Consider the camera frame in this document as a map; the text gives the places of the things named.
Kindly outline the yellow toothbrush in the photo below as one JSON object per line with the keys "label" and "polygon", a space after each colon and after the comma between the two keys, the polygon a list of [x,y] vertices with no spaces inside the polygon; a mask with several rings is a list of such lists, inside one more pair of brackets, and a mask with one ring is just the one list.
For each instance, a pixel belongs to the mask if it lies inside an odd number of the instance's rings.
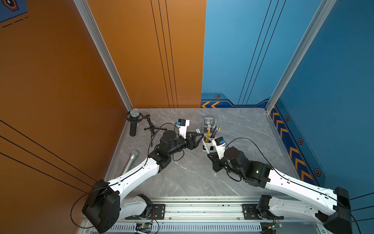
{"label": "yellow toothbrush", "polygon": [[207,134],[206,134],[206,140],[205,140],[205,142],[207,142],[207,143],[208,143],[208,141],[209,141],[210,129],[211,129],[211,126],[210,126],[210,124],[209,124],[208,127],[207,127]]}

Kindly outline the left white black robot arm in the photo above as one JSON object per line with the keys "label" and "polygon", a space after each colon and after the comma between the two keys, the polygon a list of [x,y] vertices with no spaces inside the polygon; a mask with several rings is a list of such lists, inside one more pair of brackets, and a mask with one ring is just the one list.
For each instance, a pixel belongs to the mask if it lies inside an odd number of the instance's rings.
{"label": "left white black robot arm", "polygon": [[107,232],[119,220],[132,216],[142,219],[152,217],[153,202],[145,195],[134,198],[127,195],[141,183],[165,169],[172,156],[185,149],[193,150],[203,139],[202,133],[178,136],[173,130],[167,130],[160,143],[147,158],[127,173],[108,182],[99,180],[92,187],[82,208],[82,213],[100,233]]}

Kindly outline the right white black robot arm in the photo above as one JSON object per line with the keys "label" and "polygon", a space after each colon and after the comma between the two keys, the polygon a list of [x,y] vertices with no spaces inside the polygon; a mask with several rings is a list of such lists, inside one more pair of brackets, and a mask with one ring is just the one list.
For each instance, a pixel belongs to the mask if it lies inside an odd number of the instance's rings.
{"label": "right white black robot arm", "polygon": [[333,234],[351,234],[352,217],[349,193],[337,187],[318,187],[288,176],[271,165],[248,160],[235,147],[207,155],[215,172],[225,170],[234,173],[251,186],[277,191],[290,196],[291,200],[262,195],[250,214],[259,219],[281,220],[294,217],[323,225]]}

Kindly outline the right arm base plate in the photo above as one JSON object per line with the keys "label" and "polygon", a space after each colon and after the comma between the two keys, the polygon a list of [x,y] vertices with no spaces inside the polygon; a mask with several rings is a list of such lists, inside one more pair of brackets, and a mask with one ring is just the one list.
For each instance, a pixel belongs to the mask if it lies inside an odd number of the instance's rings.
{"label": "right arm base plate", "polygon": [[284,220],[284,216],[273,215],[258,204],[242,204],[242,212],[245,220]]}

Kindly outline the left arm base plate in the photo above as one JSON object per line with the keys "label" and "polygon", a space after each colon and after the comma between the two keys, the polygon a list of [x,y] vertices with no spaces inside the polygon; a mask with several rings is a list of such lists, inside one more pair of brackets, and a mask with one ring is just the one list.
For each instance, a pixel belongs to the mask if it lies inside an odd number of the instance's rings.
{"label": "left arm base plate", "polygon": [[127,217],[126,220],[141,220],[141,219],[156,219],[163,220],[165,218],[166,205],[165,204],[153,204],[152,207],[147,206],[145,211],[141,215],[133,215]]}

